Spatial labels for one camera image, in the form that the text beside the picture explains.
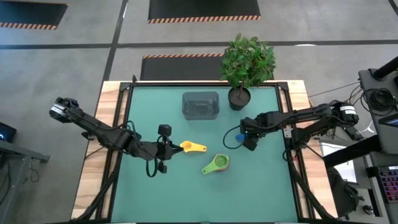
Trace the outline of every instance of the desk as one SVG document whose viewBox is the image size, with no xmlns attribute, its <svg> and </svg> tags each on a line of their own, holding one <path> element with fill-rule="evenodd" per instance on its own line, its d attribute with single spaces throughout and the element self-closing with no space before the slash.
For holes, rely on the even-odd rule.
<svg viewBox="0 0 398 224">
<path fill-rule="evenodd" d="M 305 86 L 303 81 L 286 81 L 289 86 L 289 97 L 292 103 L 292 107 L 295 110 L 300 110 L 308 108 L 310 105 L 308 103 L 307 93 L 305 91 Z M 112 125 L 114 121 L 114 114 L 116 110 L 116 102 L 119 95 L 119 87 L 121 82 L 105 82 L 103 89 L 101 91 L 101 96 L 98 103 L 98 108 L 96 112 L 96 118 L 102 120 L 103 122 Z M 281 97 L 282 106 L 286 110 L 287 102 L 284 100 L 285 97 Z M 124 93 L 121 99 L 121 109 L 117 110 L 119 113 L 119 124 L 123 122 L 124 112 L 126 108 L 127 94 Z M 308 126 L 310 122 L 299 124 L 299 127 Z M 316 151 L 320 153 L 318 141 L 311 140 L 309 145 Z M 94 151 L 99 148 L 97 142 L 89 143 L 87 153 Z M 311 151 L 303 150 L 303 162 L 305 164 L 305 173 L 307 174 L 307 179 L 312 192 L 315 194 L 317 199 L 321 204 L 328 210 L 328 212 L 336 216 L 335 205 L 333 197 L 331 195 L 331 190 L 328 183 L 328 178 L 326 175 L 326 169 L 323 161 L 320 160 Z M 78 217 L 86 209 L 86 207 L 91 203 L 97 194 L 101 181 L 104 174 L 104 164 L 106 160 L 107 152 L 106 150 L 100 151 L 92 155 L 83 165 L 83 170 L 81 174 L 80 184 L 78 187 L 75 205 L 72 212 L 72 218 Z M 117 157 L 112 157 L 111 169 L 116 161 Z M 310 214 L 307 209 L 306 199 L 299 191 L 300 195 L 300 210 L 302 210 L 303 217 L 309 217 Z M 109 201 L 112 198 L 110 192 L 108 192 L 104 207 L 102 210 L 103 217 L 107 217 L 110 213 Z"/>
</svg>

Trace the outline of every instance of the yellow and black striped edge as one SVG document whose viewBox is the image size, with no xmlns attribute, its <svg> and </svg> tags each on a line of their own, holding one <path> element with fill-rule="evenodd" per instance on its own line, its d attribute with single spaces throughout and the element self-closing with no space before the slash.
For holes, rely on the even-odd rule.
<svg viewBox="0 0 398 224">
<path fill-rule="evenodd" d="M 149 19 L 150 24 L 175 23 L 175 22 L 216 22 L 216 21 L 255 21 L 261 16 L 202 16 L 183 18 Z"/>
<path fill-rule="evenodd" d="M 145 55 L 142 58 L 222 57 L 224 54 Z"/>
<path fill-rule="evenodd" d="M 41 24 L 20 24 L 13 22 L 0 22 L 0 27 L 3 28 L 20 28 L 20 29 L 41 29 L 41 30 L 55 30 L 57 26 L 41 25 Z"/>
</svg>

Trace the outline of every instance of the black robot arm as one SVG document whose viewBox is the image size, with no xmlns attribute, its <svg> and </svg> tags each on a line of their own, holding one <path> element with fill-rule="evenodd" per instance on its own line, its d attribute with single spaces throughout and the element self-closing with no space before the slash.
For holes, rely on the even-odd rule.
<svg viewBox="0 0 398 224">
<path fill-rule="evenodd" d="M 156 142 L 141 141 L 141 135 L 135 132 L 134 124 L 132 124 L 133 130 L 120 126 L 112 128 L 86 114 L 79 108 L 78 102 L 74 99 L 58 97 L 55 100 L 55 104 L 51 107 L 50 116 L 62 123 L 77 124 L 86 130 L 86 132 L 82 133 L 85 138 L 88 138 L 89 135 L 96 136 L 98 142 L 107 149 L 118 150 L 146 161 L 155 159 L 155 165 L 163 173 L 167 171 L 164 161 L 183 151 L 182 147 L 176 146 L 170 141 L 169 136 L 172 133 L 172 128 L 169 125 L 159 125 L 158 134 L 160 136 Z"/>
<path fill-rule="evenodd" d="M 243 146 L 253 151 L 259 138 L 263 138 L 266 134 L 281 130 L 291 124 L 314 120 L 319 121 L 306 128 L 291 130 L 289 139 L 291 149 L 305 147 L 312 136 L 323 135 L 331 128 L 352 127 L 358 122 L 359 117 L 352 105 L 341 101 L 333 101 L 330 104 L 321 104 L 313 108 L 294 110 L 288 113 L 280 111 L 261 113 L 254 119 L 244 118 L 241 120 L 240 132 L 245 135 Z"/>
</svg>

